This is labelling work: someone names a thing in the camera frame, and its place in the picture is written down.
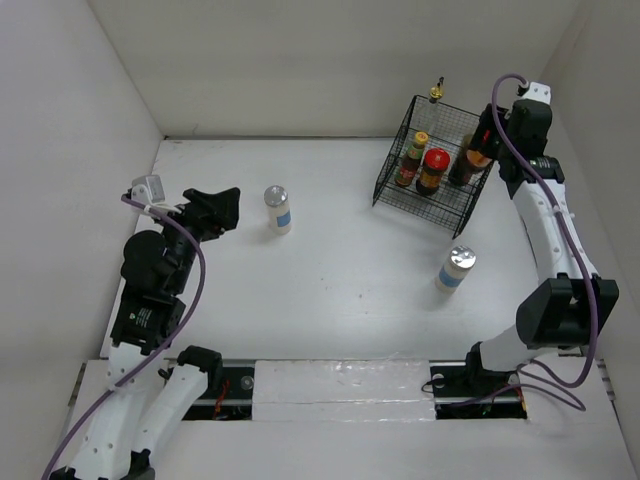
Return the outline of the dark soy sauce bottle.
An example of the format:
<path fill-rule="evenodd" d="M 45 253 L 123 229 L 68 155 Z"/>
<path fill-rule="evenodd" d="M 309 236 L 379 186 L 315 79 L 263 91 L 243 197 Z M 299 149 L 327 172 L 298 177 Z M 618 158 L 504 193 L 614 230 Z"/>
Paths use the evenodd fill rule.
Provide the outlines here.
<path fill-rule="evenodd" d="M 472 138 L 471 133 L 463 137 L 461 147 L 449 171 L 448 181 L 453 185 L 467 185 L 475 173 L 475 153 L 470 150 Z"/>

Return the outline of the red lid jar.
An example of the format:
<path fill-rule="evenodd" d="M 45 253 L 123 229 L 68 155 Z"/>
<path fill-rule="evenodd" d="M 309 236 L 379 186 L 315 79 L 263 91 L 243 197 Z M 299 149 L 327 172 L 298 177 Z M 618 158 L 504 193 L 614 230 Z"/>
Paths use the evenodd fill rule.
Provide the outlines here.
<path fill-rule="evenodd" d="M 450 164 L 450 155 L 442 148 L 431 148 L 424 156 L 421 173 L 416 180 L 416 191 L 422 196 L 435 194 Z"/>
<path fill-rule="evenodd" d="M 471 146 L 466 148 L 464 160 L 466 171 L 470 176 L 484 171 L 493 162 L 492 158 L 482 154 L 478 150 L 474 150 Z"/>

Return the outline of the clear glass oil bottle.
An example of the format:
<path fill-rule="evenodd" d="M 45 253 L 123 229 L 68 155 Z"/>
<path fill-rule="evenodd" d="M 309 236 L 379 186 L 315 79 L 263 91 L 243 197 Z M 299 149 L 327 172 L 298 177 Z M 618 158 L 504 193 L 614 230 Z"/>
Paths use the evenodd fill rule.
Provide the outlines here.
<path fill-rule="evenodd" d="M 445 77 L 441 76 L 436 85 L 429 90 L 428 100 L 424 105 L 423 131 L 431 135 L 438 121 L 439 104 L 444 95 Z"/>

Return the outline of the yellow cap sauce bottle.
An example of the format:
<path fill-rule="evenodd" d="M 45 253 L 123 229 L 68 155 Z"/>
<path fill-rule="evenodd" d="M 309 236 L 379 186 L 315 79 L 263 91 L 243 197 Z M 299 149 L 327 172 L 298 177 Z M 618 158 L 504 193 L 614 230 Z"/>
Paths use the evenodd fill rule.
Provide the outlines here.
<path fill-rule="evenodd" d="M 424 150 L 429 141 L 429 135 L 426 132 L 418 131 L 407 148 L 401 162 L 398 172 L 395 175 L 394 183 L 402 188 L 408 187 L 422 162 Z"/>

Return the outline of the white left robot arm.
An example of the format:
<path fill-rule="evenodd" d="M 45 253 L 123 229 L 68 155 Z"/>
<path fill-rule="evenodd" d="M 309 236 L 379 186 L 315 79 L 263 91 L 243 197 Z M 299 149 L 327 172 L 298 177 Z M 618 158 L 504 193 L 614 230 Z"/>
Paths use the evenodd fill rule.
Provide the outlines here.
<path fill-rule="evenodd" d="M 241 191 L 187 189 L 185 203 L 162 205 L 139 185 L 121 199 L 159 230 L 131 236 L 123 249 L 124 288 L 112 326 L 109 385 L 61 440 L 45 479 L 153 479 L 161 450 L 201 396 L 222 387 L 220 353 L 189 346 L 162 370 L 165 351 L 186 327 L 204 291 L 201 245 L 234 230 Z"/>

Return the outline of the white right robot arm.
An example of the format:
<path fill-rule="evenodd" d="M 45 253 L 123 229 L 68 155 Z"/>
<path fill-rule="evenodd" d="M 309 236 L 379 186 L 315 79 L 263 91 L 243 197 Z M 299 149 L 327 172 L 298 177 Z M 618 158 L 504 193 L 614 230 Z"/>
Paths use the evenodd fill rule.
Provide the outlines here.
<path fill-rule="evenodd" d="M 619 298 L 615 281 L 602 278 L 579 241 L 566 203 L 560 162 L 545 155 L 552 111 L 548 103 L 519 99 L 505 109 L 489 103 L 470 149 L 495 160 L 524 224 L 537 269 L 537 288 L 519 305 L 513 326 L 476 343 L 467 354 L 462 381 L 483 394 L 524 365 L 540 365 L 546 383 L 581 386 L 591 370 L 597 339 Z M 585 363 L 567 381 L 539 356 L 582 348 Z"/>

